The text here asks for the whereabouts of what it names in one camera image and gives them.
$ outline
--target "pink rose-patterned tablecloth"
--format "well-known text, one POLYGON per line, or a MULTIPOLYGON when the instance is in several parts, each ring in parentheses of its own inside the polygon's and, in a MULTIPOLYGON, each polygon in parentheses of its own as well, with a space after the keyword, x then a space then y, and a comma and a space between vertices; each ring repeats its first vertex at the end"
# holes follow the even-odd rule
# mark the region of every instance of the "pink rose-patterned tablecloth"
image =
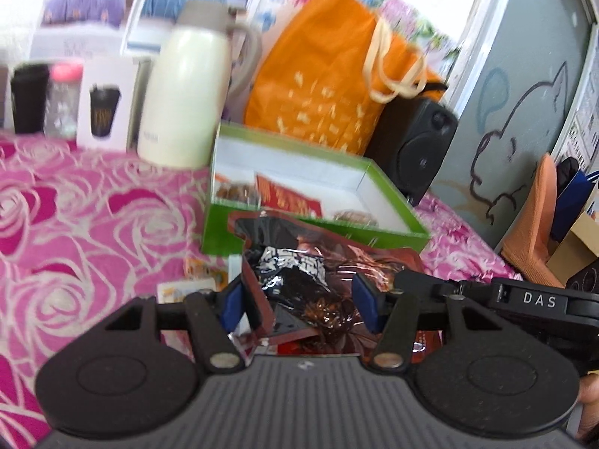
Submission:
MULTIPOLYGON (((18 449, 49 431, 33 395, 43 362, 127 300, 183 276, 198 250, 208 171, 0 134, 0 435, 18 449)), ((438 199, 419 207, 422 254, 445 278, 514 272, 438 199)), ((219 259, 210 259, 217 265, 219 259)))

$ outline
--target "thermos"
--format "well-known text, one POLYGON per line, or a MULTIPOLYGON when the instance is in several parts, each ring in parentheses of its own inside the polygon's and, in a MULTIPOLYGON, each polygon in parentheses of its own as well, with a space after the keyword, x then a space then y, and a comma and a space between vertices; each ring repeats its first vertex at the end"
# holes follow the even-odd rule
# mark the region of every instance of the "thermos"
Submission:
POLYGON ((227 95, 246 88, 261 53, 261 35, 249 25, 235 22, 226 5, 188 1, 150 76, 139 156, 179 169, 208 165, 227 95), (231 35, 235 30, 247 34, 247 51, 231 82, 231 35))

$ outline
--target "bag handle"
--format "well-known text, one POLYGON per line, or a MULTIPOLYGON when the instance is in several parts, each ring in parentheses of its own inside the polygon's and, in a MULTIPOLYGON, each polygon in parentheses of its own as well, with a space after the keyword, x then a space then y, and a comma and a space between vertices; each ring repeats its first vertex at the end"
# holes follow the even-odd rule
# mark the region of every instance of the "bag handle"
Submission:
POLYGON ((393 31, 384 18, 379 18, 374 28, 373 38, 370 42, 370 47, 366 54, 362 75, 366 81, 368 94, 373 101, 381 104, 387 104, 393 101, 397 96, 403 98, 414 98, 423 92, 426 86, 426 56, 420 54, 414 65, 405 74, 402 80, 392 80, 384 73, 383 62, 384 58, 391 48, 391 40, 393 31), (378 75, 385 86, 390 89, 391 94, 383 94, 376 89, 372 89, 372 73, 374 63, 378 57, 377 71, 378 75), (416 78, 419 79, 418 84, 414 85, 416 78))

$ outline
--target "orange tote bag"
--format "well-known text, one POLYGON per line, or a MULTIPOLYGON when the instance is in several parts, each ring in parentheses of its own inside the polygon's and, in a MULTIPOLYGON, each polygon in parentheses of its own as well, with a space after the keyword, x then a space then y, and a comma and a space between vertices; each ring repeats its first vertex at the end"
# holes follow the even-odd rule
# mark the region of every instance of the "orange tote bag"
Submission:
POLYGON ((260 68, 245 123, 362 155, 386 103, 440 80, 358 0, 311 0, 260 68))

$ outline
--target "picture of black cup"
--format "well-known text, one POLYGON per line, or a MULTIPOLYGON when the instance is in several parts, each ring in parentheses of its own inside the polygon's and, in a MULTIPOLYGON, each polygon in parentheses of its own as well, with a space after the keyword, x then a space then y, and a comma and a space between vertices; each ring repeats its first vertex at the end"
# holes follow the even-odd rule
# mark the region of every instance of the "picture of black cup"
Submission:
POLYGON ((10 91, 15 133, 43 130, 49 77, 47 64, 23 64, 14 70, 10 91))
POLYGON ((89 97, 92 135, 98 138, 110 136, 116 109, 121 99, 121 91, 118 86, 102 86, 99 88, 94 85, 89 90, 89 97))

